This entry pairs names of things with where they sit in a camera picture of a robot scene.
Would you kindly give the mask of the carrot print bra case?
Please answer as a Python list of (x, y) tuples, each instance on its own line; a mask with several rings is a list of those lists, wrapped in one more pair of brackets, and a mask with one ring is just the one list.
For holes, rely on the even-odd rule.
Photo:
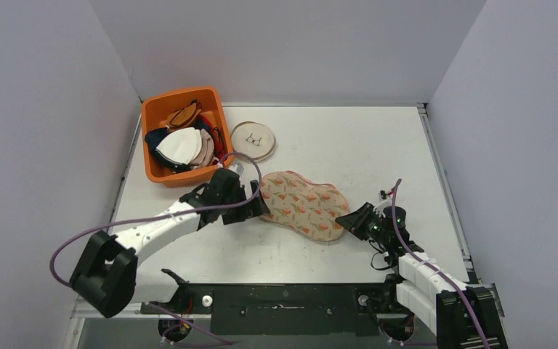
[(332, 184), (315, 183), (293, 171), (272, 172), (262, 178), (260, 194), (270, 210), (262, 215), (263, 220), (319, 242), (344, 235), (336, 218), (348, 214), (350, 208)]

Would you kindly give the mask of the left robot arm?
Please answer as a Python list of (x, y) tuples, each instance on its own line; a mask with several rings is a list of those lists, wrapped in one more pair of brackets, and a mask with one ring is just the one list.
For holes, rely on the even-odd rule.
[(221, 168), (210, 182), (181, 196), (162, 213), (127, 220), (127, 230), (93, 232), (73, 270), (69, 287), (104, 317), (119, 314), (131, 303), (160, 303), (170, 313), (187, 305), (187, 281), (168, 268), (140, 270), (164, 247), (221, 220), (224, 225), (244, 222), (269, 213), (261, 195), (262, 180), (250, 182), (247, 196), (235, 170)]

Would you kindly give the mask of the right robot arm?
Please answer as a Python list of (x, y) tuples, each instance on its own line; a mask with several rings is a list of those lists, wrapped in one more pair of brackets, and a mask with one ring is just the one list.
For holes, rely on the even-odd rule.
[(406, 228), (406, 211), (395, 205), (377, 209), (364, 204), (335, 222), (370, 243), (389, 271), (381, 295), (367, 294), (361, 303), (371, 315), (400, 314), (380, 323), (389, 344), (404, 346), (403, 332), (420, 321), (434, 336), (437, 348), (507, 348), (493, 293), (448, 275), (429, 257)]

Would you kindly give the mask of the white mesh laundry bag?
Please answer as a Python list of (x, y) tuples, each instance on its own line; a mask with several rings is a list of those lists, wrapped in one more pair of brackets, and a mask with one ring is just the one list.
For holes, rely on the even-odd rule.
[(266, 125), (253, 121), (237, 124), (230, 133), (233, 150), (255, 161), (269, 158), (276, 147), (276, 137)]

